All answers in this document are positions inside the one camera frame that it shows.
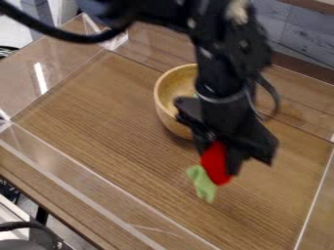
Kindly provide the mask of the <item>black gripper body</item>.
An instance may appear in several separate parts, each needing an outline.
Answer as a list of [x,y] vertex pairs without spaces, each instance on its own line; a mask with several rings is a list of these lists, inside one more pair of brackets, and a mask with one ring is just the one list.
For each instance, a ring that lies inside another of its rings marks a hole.
[[250,157],[273,164],[279,139],[256,117],[249,88],[225,98],[210,98],[204,93],[196,98],[178,97],[174,106],[178,121],[192,130],[213,131],[218,142],[245,148]]

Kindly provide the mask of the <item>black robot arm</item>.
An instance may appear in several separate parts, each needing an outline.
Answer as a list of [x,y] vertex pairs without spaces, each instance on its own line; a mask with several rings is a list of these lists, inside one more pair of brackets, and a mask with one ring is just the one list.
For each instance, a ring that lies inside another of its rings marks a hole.
[[112,28],[137,21],[186,34],[196,46],[196,96],[174,101],[177,119],[193,130],[197,150],[226,147],[225,173],[240,173],[252,158],[273,162],[279,139],[261,124],[256,89],[281,97],[261,75],[272,65],[268,35],[250,0],[78,0],[83,12]]

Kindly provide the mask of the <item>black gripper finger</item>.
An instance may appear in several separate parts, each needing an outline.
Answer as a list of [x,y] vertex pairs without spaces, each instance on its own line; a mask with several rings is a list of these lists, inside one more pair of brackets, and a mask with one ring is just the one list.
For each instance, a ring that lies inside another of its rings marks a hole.
[[217,135],[210,130],[193,129],[194,143],[198,154],[204,154],[210,145],[217,141]]
[[228,173],[237,176],[242,170],[244,163],[252,158],[245,148],[228,145]]

